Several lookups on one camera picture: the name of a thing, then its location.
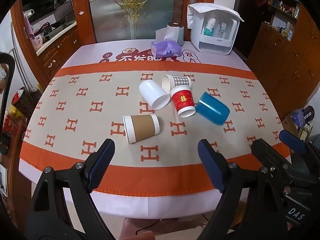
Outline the brown paper cup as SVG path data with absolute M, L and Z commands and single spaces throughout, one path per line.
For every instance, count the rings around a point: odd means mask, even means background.
M 134 144 L 160 133 L 159 119 L 155 114 L 124 115 L 123 122 L 129 144 Z

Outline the blue plastic cup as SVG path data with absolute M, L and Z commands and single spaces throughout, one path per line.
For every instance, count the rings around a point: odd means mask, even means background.
M 216 125 L 223 125 L 230 114 L 230 109 L 209 93 L 204 92 L 199 98 L 196 112 Z

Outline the red paper cup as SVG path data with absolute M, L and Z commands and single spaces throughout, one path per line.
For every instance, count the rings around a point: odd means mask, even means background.
M 170 91 L 170 97 L 180 118 L 188 118 L 196 113 L 191 89 L 181 85 Z

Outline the white plastic cup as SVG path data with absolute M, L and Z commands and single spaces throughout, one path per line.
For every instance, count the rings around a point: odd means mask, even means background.
M 153 80 L 145 80 L 139 85 L 139 91 L 148 105 L 155 111 L 170 102 L 170 95 Z

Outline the grey checked paper cup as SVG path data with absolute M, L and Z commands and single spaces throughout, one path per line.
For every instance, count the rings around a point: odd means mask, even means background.
M 177 86 L 192 88 L 191 79 L 186 76 L 165 74 L 162 77 L 161 87 L 169 94 Z

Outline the white printed tablecloth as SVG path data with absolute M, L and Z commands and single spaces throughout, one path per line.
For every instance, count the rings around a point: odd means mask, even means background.
M 178 61 L 249 70 L 236 53 L 228 55 L 201 53 L 189 42 L 185 42 L 183 45 L 182 56 L 162 60 L 153 57 L 150 47 L 150 40 L 113 41 L 87 45 L 79 48 L 61 69 L 109 62 Z M 20 153 L 19 171 L 29 180 L 34 183 L 38 182 L 44 169 L 38 170 L 29 166 L 27 170 L 31 174 L 29 176 L 23 174 L 21 172 Z M 100 212 L 140 219 L 177 218 L 207 213 L 215 209 L 220 196 L 220 192 L 214 188 L 199 193 L 163 197 L 122 196 L 106 194 L 98 191 L 98 189 L 92 193 L 94 203 Z

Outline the dark wooden shelf unit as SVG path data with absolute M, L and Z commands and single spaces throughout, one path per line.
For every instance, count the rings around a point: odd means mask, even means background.
M 284 120 L 319 87 L 319 29 L 299 0 L 267 0 L 264 13 L 247 65 Z

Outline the orange beige H-pattern cloth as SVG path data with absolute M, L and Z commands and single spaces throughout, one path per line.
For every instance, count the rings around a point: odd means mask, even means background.
M 173 101 L 153 110 L 139 91 L 145 80 L 165 74 L 191 79 L 193 101 L 204 92 L 223 102 L 230 114 L 216 125 L 195 113 L 180 118 Z M 129 144 L 123 116 L 155 114 L 160 133 Z M 260 167 L 251 153 L 264 139 L 282 156 L 280 118 L 264 88 L 249 70 L 178 61 L 109 62 L 59 70 L 39 100 L 25 132 L 21 172 L 69 168 L 114 141 L 116 152 L 98 191 L 133 197 L 181 196 L 213 187 L 197 153 L 206 139 L 214 150 L 248 170 Z

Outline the white cosmetics storage box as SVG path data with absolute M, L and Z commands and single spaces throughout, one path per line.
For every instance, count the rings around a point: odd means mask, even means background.
M 187 7 L 191 43 L 203 53 L 228 55 L 243 21 L 237 11 L 214 3 L 194 3 Z

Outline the teal canister brown lid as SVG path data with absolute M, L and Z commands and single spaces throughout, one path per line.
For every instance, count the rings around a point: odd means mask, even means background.
M 167 40 L 175 41 L 180 46 L 184 44 L 184 26 L 178 22 L 169 22 L 167 24 Z

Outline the purple tissue pack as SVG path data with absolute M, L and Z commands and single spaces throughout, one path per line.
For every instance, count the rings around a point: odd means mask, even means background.
M 155 40 L 151 42 L 151 52 L 157 59 L 182 55 L 181 46 L 175 41 L 167 40 L 167 33 L 167 27 L 157 30 Z

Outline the wooden kitchen cabinet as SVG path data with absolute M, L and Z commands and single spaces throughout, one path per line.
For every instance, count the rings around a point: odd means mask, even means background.
M 42 88 L 81 46 L 96 42 L 89 0 L 17 0 L 10 12 L 23 56 Z

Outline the glass door gold ornament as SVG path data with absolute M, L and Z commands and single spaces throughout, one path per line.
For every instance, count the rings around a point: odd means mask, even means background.
M 88 0 L 98 43 L 154 39 L 170 22 L 180 23 L 184 0 Z

